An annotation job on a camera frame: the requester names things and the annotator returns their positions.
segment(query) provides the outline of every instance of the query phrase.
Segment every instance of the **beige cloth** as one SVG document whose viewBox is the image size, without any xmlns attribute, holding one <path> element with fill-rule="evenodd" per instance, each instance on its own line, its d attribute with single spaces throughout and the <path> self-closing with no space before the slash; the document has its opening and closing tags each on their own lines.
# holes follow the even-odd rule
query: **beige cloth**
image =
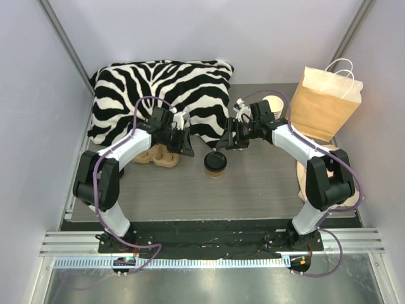
<svg viewBox="0 0 405 304">
<path fill-rule="evenodd" d="M 337 150 L 338 148 L 328 144 L 326 146 L 323 146 L 325 148 L 331 149 L 331 150 Z M 297 177 L 298 177 L 298 183 L 299 183 L 299 189 L 300 191 L 298 192 L 298 197 L 303 200 L 303 202 L 306 202 L 307 197 L 305 193 L 305 185 L 306 185 L 306 170 L 303 165 L 299 161 L 297 161 Z M 357 203 L 357 200 L 359 199 L 359 191 L 356 190 L 354 193 L 354 196 L 351 198 L 348 198 L 341 206 L 346 206 L 350 207 L 353 206 L 354 204 Z"/>
</svg>

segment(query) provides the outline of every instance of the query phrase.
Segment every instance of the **black coffee cup lid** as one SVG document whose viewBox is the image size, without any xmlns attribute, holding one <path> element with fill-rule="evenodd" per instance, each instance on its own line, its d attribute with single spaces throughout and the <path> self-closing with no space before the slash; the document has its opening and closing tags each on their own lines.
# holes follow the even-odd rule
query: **black coffee cup lid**
<svg viewBox="0 0 405 304">
<path fill-rule="evenodd" d="M 221 152 L 209 152 L 204 158 L 204 166 L 211 172 L 221 172 L 227 166 L 227 158 Z"/>
</svg>

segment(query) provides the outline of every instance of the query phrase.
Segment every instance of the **brown paper bag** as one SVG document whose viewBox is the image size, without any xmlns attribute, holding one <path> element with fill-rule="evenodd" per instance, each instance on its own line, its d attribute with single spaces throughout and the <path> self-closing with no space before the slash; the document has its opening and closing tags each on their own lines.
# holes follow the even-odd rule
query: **brown paper bag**
<svg viewBox="0 0 405 304">
<path fill-rule="evenodd" d="M 340 72 L 351 74 L 338 75 Z M 329 142 L 361 104 L 361 81 L 350 70 L 305 68 L 291 101 L 291 122 L 299 132 Z"/>
</svg>

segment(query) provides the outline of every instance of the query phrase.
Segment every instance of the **paper cup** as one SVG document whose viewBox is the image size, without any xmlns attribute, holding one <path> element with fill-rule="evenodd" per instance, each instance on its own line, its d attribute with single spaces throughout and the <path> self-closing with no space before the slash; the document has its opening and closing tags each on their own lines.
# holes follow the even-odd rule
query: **paper cup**
<svg viewBox="0 0 405 304">
<path fill-rule="evenodd" d="M 263 100 L 267 100 L 270 106 L 270 110 L 274 114 L 274 118 L 279 119 L 284 108 L 283 100 L 275 95 L 266 96 L 265 98 L 263 98 Z"/>
</svg>

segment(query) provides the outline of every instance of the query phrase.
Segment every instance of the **white wall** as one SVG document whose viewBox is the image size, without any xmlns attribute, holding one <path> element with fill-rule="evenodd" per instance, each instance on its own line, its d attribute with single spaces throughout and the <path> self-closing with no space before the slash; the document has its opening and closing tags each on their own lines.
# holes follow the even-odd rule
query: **white wall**
<svg viewBox="0 0 405 304">
<path fill-rule="evenodd" d="M 91 96 L 36 1 L 0 1 L 0 302 L 27 303 Z"/>
<path fill-rule="evenodd" d="M 50 0 L 89 75 L 114 62 L 213 60 L 232 83 L 325 68 L 361 0 Z"/>
<path fill-rule="evenodd" d="M 363 104 L 337 135 L 361 176 L 361 215 L 377 227 L 405 291 L 405 2 L 376 1 L 345 57 L 362 80 Z"/>
</svg>

